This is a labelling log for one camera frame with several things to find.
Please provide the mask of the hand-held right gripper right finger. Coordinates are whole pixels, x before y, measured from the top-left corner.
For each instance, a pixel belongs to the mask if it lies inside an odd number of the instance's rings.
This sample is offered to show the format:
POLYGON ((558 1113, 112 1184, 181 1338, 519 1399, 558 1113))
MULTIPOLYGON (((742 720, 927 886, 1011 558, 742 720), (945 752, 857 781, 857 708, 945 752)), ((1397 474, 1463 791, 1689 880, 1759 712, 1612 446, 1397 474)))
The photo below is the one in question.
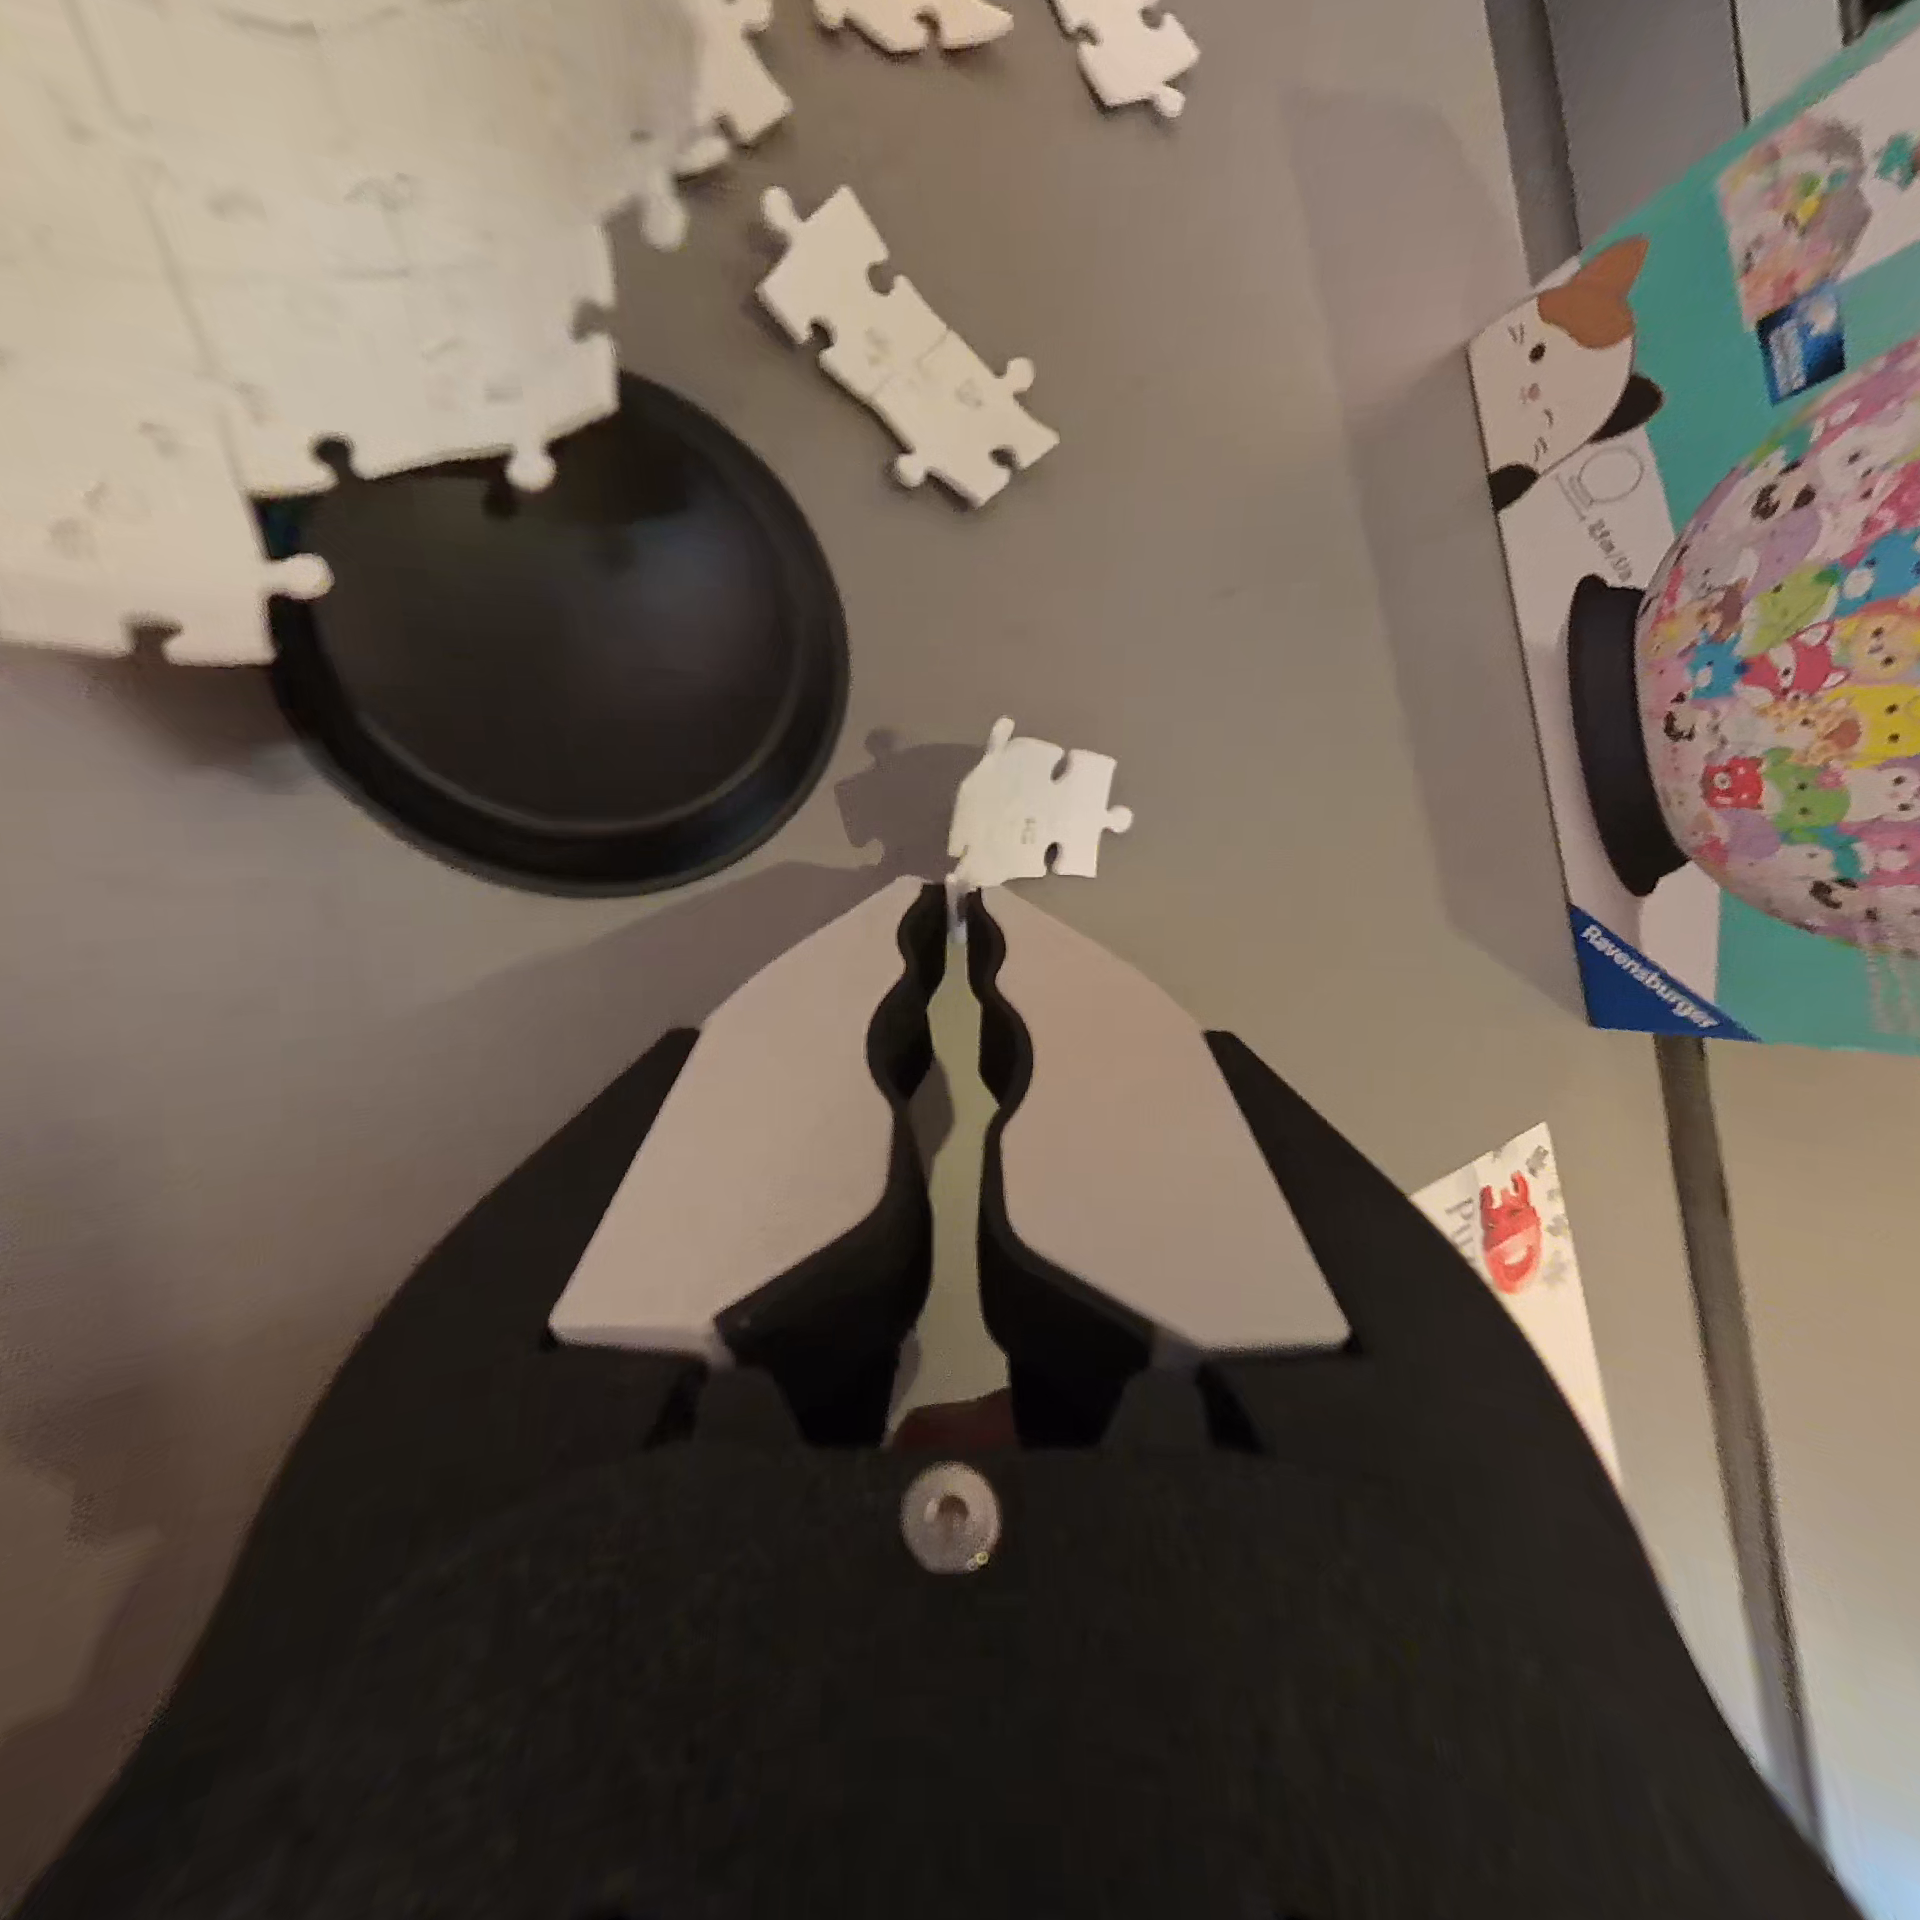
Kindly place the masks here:
POLYGON ((979 1300, 1026 1445, 1092 1449, 1133 1380, 1332 1357, 1351 1325, 1204 1026, 1013 893, 966 906, 979 1300))

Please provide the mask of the teal puzzle ball box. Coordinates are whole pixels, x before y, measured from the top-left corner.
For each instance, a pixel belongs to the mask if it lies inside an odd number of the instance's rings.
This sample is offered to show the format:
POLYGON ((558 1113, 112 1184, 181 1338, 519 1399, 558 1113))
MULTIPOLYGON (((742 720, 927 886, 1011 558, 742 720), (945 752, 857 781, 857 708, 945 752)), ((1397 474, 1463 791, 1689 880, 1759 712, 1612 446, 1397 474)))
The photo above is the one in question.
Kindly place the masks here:
POLYGON ((1915 1057, 1915 6, 1467 348, 1595 1027, 1915 1057))

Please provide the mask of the white puzzle ball shell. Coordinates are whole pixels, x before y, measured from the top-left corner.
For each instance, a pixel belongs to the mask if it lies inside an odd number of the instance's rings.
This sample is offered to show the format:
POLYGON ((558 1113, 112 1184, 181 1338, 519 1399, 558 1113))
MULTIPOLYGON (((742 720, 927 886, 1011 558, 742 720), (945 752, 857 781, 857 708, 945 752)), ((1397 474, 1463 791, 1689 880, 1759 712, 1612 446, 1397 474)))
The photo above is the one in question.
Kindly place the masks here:
POLYGON ((675 249, 688 6, 5 6, 5 643, 257 666, 257 507, 610 421, 608 228, 675 249))

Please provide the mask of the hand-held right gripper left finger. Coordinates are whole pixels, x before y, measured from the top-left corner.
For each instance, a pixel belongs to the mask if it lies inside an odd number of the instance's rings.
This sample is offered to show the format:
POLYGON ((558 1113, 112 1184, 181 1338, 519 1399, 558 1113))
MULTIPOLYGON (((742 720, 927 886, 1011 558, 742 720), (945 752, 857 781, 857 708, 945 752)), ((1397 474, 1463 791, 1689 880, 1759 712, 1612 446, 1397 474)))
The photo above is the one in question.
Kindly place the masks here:
POLYGON ((765 1373, 815 1445, 875 1445, 934 1265, 914 1100, 948 896, 889 883, 700 1027, 548 1314, 571 1350, 765 1373))

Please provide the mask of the white instruction leaflet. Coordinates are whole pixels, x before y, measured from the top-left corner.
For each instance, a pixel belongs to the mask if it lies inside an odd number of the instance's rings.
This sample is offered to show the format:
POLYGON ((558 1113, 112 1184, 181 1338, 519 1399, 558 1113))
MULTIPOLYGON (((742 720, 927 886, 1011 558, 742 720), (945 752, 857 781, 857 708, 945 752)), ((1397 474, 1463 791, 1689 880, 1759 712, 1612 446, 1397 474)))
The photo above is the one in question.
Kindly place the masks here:
POLYGON ((1621 1486, 1621 1454, 1548 1121, 1416 1189, 1412 1201, 1501 1296, 1621 1486))

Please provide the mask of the joined white puzzle piece pair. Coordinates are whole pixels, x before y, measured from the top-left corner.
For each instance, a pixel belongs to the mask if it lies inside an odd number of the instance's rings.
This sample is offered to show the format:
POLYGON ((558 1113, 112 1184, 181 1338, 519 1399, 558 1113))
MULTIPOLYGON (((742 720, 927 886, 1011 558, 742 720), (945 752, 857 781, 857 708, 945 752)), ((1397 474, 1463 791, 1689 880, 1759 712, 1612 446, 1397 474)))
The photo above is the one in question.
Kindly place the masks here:
POLYGON ((876 288, 889 251, 852 189, 805 215, 771 185, 760 221, 780 242, 760 305, 794 345, 815 345, 819 371, 898 440, 898 489, 936 483, 982 508, 1059 446, 1024 403, 1038 376, 1032 360, 991 367, 908 277, 876 288))

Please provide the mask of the black round ball stand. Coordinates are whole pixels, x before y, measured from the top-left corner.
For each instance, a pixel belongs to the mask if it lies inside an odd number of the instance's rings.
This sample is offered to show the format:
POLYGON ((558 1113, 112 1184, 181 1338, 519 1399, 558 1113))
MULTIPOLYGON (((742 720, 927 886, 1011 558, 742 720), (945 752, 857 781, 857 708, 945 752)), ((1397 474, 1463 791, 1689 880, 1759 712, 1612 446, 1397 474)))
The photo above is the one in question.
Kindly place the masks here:
POLYGON ((852 688, 827 551, 703 405, 618 376, 516 493, 505 456, 258 499, 270 684, 312 763, 399 841, 525 893, 638 897, 717 873, 819 785, 852 688))

